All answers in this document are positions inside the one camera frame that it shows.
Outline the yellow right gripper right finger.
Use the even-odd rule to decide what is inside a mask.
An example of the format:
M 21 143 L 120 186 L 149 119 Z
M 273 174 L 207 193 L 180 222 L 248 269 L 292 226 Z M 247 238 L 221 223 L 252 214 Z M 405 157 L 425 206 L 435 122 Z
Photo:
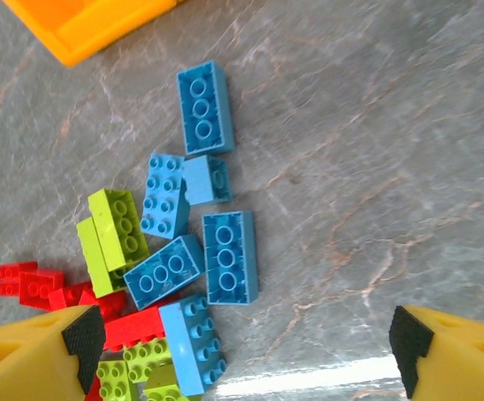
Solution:
M 398 306 L 389 336 L 410 401 L 484 401 L 484 322 Z

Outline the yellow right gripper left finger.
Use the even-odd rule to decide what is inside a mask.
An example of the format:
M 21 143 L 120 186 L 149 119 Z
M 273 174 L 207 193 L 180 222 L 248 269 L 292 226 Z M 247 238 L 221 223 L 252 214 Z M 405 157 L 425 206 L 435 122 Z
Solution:
M 0 401 L 84 401 L 105 339 L 97 306 L 0 326 Z

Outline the red lego brick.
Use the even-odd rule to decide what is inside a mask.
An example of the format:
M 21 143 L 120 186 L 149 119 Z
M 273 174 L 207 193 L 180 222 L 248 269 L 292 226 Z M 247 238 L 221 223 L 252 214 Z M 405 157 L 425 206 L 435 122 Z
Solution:
M 164 338 L 165 330 L 160 319 L 159 307 L 152 306 L 104 325 L 106 339 L 104 350 L 118 352 L 137 343 L 147 343 L 154 338 Z
M 48 295 L 50 311 L 53 312 L 78 305 L 82 292 L 91 290 L 92 287 L 91 282 L 81 282 L 50 292 Z
M 38 269 L 19 275 L 18 303 L 50 311 L 48 296 L 64 286 L 64 272 L 56 269 Z
M 37 269 L 36 261 L 0 265 L 0 297 L 16 297 L 19 294 L 20 273 L 32 272 Z
M 118 291 L 104 297 L 96 297 L 92 289 L 85 289 L 82 291 L 79 305 L 98 306 L 104 322 L 109 322 L 121 316 L 127 306 L 127 295 L 125 291 Z

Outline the lime green lego brick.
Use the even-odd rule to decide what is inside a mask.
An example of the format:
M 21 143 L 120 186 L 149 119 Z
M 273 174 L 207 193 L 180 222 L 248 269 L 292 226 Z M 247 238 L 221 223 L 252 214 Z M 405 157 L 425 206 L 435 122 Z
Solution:
M 103 401 L 140 401 L 137 385 L 130 381 L 124 360 L 100 361 L 96 373 Z
M 123 274 L 126 270 L 120 268 L 108 271 L 93 218 L 88 217 L 80 221 L 76 228 L 95 296 L 100 298 L 124 291 L 126 284 Z
M 201 401 L 202 398 L 201 395 L 186 397 L 182 394 L 172 364 L 154 368 L 143 392 L 147 401 Z
M 165 338 L 154 338 L 147 343 L 125 348 L 123 359 L 132 383 L 145 382 L 154 368 L 172 364 L 171 351 Z
M 132 268 L 150 256 L 129 190 L 101 189 L 88 197 L 88 203 L 109 272 Z

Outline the small blue lego brick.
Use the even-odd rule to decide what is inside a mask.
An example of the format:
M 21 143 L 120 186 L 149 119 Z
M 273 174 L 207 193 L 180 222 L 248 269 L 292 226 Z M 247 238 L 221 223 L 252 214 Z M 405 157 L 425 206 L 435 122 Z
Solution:
M 211 155 L 183 162 L 186 200 L 191 206 L 231 201 L 232 188 L 227 163 Z

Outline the orange plastic bin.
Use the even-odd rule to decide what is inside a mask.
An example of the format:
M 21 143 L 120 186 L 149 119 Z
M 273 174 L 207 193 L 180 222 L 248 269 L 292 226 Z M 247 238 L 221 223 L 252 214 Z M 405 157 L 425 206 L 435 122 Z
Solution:
M 3 0 L 63 65 L 73 67 L 185 0 Z

